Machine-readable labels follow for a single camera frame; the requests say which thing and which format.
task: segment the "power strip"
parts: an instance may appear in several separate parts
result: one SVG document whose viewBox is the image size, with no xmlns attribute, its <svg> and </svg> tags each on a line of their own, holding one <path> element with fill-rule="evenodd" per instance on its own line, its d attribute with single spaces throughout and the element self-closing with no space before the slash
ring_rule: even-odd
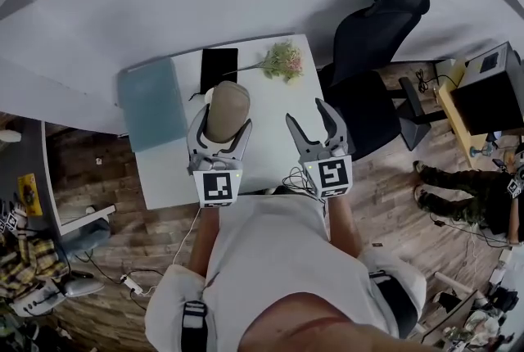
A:
<svg viewBox="0 0 524 352">
<path fill-rule="evenodd" d="M 131 279 L 129 276 L 127 275 L 122 275 L 122 277 L 120 278 L 120 281 L 124 283 L 124 285 L 129 288 L 131 291 L 135 292 L 135 294 L 141 296 L 144 292 L 144 290 L 142 289 L 142 287 L 140 287 L 140 285 L 138 285 L 133 279 Z"/>
</svg>

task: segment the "person in camouflage pants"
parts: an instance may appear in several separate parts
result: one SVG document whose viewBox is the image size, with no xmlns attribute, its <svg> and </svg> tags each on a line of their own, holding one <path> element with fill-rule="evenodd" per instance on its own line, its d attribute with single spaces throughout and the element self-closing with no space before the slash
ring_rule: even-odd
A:
<svg viewBox="0 0 524 352">
<path fill-rule="evenodd" d="M 511 176 L 506 173 L 469 170 L 446 173 L 435 167 L 429 167 L 421 161 L 413 163 L 422 181 L 428 185 L 456 189 L 472 195 L 461 201 L 448 201 L 440 196 L 428 193 L 422 187 L 415 188 L 415 200 L 418 206 L 427 212 L 452 218 L 455 221 L 478 223 L 488 227 L 486 218 L 493 217 L 498 211 L 507 209 L 511 198 L 507 187 Z"/>
</svg>

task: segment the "black office chair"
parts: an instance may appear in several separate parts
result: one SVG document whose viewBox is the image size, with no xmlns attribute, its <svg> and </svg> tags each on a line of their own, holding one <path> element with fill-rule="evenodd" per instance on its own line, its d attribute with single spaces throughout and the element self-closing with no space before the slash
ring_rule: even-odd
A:
<svg viewBox="0 0 524 352">
<path fill-rule="evenodd" d="M 406 77 L 402 90 L 389 91 L 374 68 L 388 65 L 409 32 L 429 10 L 429 0 L 375 0 L 347 16 L 335 33 L 333 63 L 318 74 L 324 99 L 347 123 L 355 145 L 353 160 L 370 154 L 402 133 L 412 151 L 429 132 L 417 124 L 424 115 Z M 406 100 L 395 109 L 392 98 Z"/>
</svg>

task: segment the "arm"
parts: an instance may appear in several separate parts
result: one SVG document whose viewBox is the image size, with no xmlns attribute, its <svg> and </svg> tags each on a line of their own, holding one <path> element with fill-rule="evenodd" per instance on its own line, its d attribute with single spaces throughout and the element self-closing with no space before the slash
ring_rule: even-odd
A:
<svg viewBox="0 0 524 352">
<path fill-rule="evenodd" d="M 347 196 L 334 196 L 327 201 L 331 244 L 354 258 L 362 251 L 362 239 L 357 229 Z"/>
<path fill-rule="evenodd" d="M 509 229 L 508 241 L 512 244 L 518 244 L 518 227 L 520 223 L 518 220 L 518 198 L 511 202 L 511 211 L 509 213 Z"/>
<path fill-rule="evenodd" d="M 195 243 L 191 250 L 191 258 L 187 268 L 202 277 L 206 277 L 210 263 L 211 252 L 219 235 L 220 217 L 218 208 L 202 208 L 202 216 L 198 226 Z"/>
</svg>

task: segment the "white t-shirt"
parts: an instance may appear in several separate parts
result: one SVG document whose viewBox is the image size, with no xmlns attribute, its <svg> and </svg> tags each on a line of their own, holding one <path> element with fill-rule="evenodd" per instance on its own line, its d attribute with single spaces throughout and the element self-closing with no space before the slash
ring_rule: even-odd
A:
<svg viewBox="0 0 524 352">
<path fill-rule="evenodd" d="M 210 311 L 208 350 L 237 350 L 265 309 L 299 292 L 323 298 L 355 323 L 398 336 L 391 309 L 368 275 L 378 270 L 399 281 L 420 317 L 424 276 L 382 249 L 366 249 L 357 260 L 333 247 L 320 203 L 301 195 L 240 196 L 220 210 L 207 280 L 178 265 L 166 271 L 147 307 L 147 339 L 160 352 L 178 351 L 183 303 L 203 300 Z"/>
</svg>

